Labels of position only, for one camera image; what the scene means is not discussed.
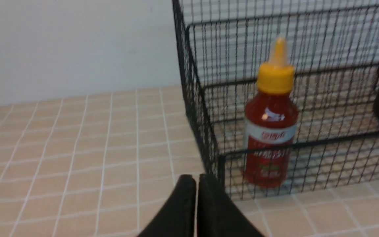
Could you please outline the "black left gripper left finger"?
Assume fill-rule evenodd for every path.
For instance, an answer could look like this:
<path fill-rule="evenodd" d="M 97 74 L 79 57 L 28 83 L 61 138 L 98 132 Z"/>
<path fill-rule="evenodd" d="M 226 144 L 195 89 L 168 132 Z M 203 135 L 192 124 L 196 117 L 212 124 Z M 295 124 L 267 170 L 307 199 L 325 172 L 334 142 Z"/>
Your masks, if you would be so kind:
<path fill-rule="evenodd" d="M 182 174 L 167 201 L 139 237 L 192 237 L 196 207 L 196 181 Z"/>

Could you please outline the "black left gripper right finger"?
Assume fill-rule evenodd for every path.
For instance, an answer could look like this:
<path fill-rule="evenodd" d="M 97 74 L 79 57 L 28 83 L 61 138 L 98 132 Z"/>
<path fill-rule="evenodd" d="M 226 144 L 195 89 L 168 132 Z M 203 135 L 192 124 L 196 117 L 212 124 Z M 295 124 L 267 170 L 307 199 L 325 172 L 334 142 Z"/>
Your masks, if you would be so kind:
<path fill-rule="evenodd" d="M 200 174 L 197 204 L 199 237 L 263 237 L 211 174 Z"/>

